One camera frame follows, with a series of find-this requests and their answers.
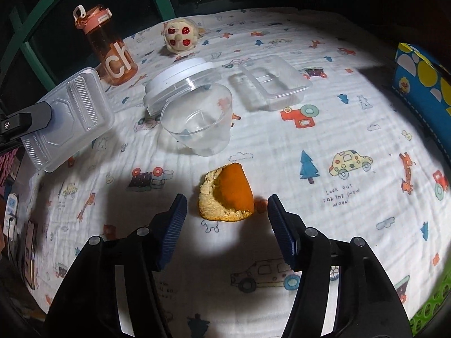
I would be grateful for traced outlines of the clear rectangular plastic box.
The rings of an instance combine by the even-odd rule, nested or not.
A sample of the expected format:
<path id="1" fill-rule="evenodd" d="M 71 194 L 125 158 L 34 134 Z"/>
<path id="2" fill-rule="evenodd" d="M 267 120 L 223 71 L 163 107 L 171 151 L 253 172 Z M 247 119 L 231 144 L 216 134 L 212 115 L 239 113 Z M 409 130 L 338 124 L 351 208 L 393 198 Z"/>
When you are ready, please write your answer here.
<path id="1" fill-rule="evenodd" d="M 238 65 L 228 82 L 250 112 L 274 112 L 299 104 L 313 84 L 277 55 L 250 59 Z"/>

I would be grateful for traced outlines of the orange water bottle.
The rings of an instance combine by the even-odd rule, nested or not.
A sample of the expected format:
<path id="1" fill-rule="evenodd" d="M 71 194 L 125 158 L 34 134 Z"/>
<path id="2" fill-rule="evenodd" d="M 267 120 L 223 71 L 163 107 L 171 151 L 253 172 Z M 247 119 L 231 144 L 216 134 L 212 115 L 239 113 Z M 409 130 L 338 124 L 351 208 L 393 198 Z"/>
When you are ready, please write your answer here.
<path id="1" fill-rule="evenodd" d="M 138 66 L 115 30 L 109 8 L 97 5 L 86 10 L 78 5 L 73 10 L 73 18 L 76 28 L 85 34 L 113 86 L 126 83 L 137 73 Z"/>

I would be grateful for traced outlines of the round clear container white lid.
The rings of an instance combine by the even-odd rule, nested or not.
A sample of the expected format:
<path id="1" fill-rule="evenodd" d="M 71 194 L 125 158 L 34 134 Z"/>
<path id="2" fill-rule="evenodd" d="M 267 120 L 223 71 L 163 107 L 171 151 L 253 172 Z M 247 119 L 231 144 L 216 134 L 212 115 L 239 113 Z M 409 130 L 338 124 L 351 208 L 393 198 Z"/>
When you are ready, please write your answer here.
<path id="1" fill-rule="evenodd" d="M 178 61 L 146 84 L 145 108 L 151 117 L 157 116 L 170 100 L 220 79 L 219 70 L 203 58 Z"/>

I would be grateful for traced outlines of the small plush toy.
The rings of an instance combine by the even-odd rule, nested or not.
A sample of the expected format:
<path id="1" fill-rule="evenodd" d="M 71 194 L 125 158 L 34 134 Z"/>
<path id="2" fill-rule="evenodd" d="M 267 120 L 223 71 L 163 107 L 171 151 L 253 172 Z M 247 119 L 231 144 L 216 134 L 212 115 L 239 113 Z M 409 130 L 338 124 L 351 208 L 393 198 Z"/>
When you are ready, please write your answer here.
<path id="1" fill-rule="evenodd" d="M 166 48 L 172 54 L 181 54 L 197 45 L 205 29 L 189 18 L 178 17 L 164 22 L 161 34 Z"/>

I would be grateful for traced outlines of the clear plastic cup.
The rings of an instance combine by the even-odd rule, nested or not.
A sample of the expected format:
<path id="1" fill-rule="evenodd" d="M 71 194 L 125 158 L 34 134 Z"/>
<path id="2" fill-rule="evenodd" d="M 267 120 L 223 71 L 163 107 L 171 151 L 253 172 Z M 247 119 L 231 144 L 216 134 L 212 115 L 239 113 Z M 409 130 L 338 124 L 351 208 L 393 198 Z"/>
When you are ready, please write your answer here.
<path id="1" fill-rule="evenodd" d="M 224 150 L 232 127 L 232 93 L 207 84 L 170 100 L 161 112 L 163 128 L 199 156 Z"/>

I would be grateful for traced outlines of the green window frame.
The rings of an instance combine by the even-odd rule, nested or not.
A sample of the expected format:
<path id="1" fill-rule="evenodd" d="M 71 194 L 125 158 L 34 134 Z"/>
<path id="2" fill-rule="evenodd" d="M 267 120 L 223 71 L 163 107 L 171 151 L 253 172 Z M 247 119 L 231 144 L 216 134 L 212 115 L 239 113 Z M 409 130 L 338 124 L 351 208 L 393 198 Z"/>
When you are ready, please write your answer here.
<path id="1" fill-rule="evenodd" d="M 24 21 L 15 15 L 16 10 L 12 10 L 11 20 L 15 33 L 12 35 L 8 46 L 1 58 L 1 84 L 4 83 L 7 72 L 15 59 L 17 52 L 22 49 L 28 38 L 34 32 L 35 28 L 44 18 L 46 13 L 55 6 L 60 0 L 40 0 Z M 154 0 L 159 15 L 163 20 L 169 20 L 176 17 L 171 0 Z"/>

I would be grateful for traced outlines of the clear plastic tray lid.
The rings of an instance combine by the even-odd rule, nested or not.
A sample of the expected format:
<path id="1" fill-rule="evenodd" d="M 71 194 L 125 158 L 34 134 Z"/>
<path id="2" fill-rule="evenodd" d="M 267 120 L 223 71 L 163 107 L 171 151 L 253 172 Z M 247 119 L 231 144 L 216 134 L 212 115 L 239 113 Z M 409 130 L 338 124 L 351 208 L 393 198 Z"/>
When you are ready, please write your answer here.
<path id="1" fill-rule="evenodd" d="M 70 76 L 41 101 L 51 108 L 49 124 L 21 139 L 40 171 L 53 172 L 114 124 L 114 112 L 93 68 Z"/>

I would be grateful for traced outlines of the green mesh trash basket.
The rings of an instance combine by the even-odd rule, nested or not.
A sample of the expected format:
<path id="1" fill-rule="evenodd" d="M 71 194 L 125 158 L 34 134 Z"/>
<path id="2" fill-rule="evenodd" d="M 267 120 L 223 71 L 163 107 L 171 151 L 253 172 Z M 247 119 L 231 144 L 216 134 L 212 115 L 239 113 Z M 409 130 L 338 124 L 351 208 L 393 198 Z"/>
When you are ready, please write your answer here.
<path id="1" fill-rule="evenodd" d="M 450 337 L 450 260 L 432 295 L 410 319 L 413 337 Z"/>

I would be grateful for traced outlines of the blue yellow tissue box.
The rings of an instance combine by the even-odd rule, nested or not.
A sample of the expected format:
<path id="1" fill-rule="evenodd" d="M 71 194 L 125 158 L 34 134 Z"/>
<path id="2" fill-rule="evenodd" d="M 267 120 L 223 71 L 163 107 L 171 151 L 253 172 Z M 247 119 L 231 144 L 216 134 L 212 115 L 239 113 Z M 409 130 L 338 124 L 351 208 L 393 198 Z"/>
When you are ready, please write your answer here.
<path id="1" fill-rule="evenodd" d="M 450 159 L 450 71 L 419 46 L 400 43 L 391 87 Z"/>

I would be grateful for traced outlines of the printed white cloth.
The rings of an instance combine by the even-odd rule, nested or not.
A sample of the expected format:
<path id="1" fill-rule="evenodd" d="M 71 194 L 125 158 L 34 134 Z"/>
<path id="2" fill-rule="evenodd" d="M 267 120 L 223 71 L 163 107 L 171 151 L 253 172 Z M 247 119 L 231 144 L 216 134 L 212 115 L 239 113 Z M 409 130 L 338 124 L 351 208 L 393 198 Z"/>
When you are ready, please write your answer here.
<path id="1" fill-rule="evenodd" d="M 114 127 L 54 172 L 21 166 L 18 216 L 37 226 L 33 301 L 49 309 L 89 237 L 125 237 L 182 193 L 189 213 L 174 257 L 155 276 L 171 333 L 280 337 L 298 277 L 283 265 L 267 216 L 208 221 L 197 208 L 206 173 L 240 163 L 256 198 L 278 195 L 330 238 L 364 237 L 413 316 L 450 255 L 450 193 L 437 182 L 450 168 L 391 89 L 396 47 L 320 13 L 236 10 L 196 22 L 206 32 L 192 56 L 213 63 L 233 96 L 229 145 L 194 155 L 148 116 L 145 85 L 176 57 L 160 25 L 127 37 L 138 73 L 107 90 Z M 271 55 L 313 86 L 299 104 L 250 112 L 228 78 Z"/>

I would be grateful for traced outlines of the orange peel piece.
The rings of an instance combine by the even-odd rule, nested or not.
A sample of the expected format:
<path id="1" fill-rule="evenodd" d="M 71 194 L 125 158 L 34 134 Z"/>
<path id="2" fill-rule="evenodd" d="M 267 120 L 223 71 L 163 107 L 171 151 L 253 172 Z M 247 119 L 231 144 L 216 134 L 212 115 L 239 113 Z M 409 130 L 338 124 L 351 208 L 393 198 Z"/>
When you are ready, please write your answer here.
<path id="1" fill-rule="evenodd" d="M 255 213 L 254 196 L 241 164 L 230 163 L 206 173 L 198 209 L 208 221 L 237 222 Z"/>

